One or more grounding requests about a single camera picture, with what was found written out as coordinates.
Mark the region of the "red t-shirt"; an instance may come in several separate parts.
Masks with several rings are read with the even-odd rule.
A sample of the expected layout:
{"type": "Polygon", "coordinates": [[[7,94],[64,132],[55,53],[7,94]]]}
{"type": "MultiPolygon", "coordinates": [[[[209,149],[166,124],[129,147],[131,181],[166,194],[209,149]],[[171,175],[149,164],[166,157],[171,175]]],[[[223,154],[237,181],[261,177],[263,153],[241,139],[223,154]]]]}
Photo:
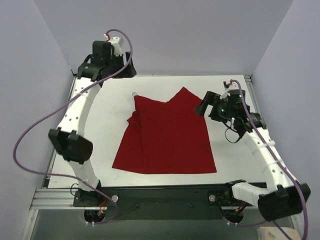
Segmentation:
{"type": "Polygon", "coordinates": [[[138,174],[216,173],[201,99],[182,87],[169,101],[134,97],[112,168],[138,174]]]}

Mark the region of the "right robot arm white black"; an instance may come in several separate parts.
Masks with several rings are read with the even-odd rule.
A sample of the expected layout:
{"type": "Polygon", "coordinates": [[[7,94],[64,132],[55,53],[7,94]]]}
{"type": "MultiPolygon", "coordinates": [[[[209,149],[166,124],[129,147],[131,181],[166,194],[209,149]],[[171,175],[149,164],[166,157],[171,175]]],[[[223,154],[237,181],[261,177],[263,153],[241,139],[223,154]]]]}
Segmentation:
{"type": "Polygon", "coordinates": [[[257,207],[268,222],[299,214],[303,211],[301,199],[307,200],[311,190],[306,183],[300,184],[289,173],[261,115],[251,112],[250,106],[243,104],[245,93],[244,90],[234,89],[221,96],[207,91],[195,108],[195,112],[203,116],[207,107],[211,106],[209,118],[223,124],[230,123],[228,128],[248,146],[264,176],[265,188],[242,179],[226,183],[228,197],[257,207]]]}

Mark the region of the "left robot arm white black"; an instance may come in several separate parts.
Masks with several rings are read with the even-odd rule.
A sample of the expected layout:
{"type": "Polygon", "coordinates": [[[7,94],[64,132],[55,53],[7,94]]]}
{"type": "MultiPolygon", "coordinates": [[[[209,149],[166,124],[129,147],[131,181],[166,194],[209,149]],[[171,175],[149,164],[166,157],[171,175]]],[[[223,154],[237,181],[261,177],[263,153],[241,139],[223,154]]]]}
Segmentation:
{"type": "Polygon", "coordinates": [[[92,53],[78,67],[75,76],[74,99],[67,107],[57,128],[50,129],[48,137],[56,152],[71,166],[78,178],[80,199],[90,205],[101,203],[101,182],[94,173],[90,157],[93,143],[85,138],[85,125],[95,97],[103,86],[102,79],[132,78],[137,72],[130,53],[122,52],[123,39],[112,37],[106,41],[96,40],[92,53]]]}

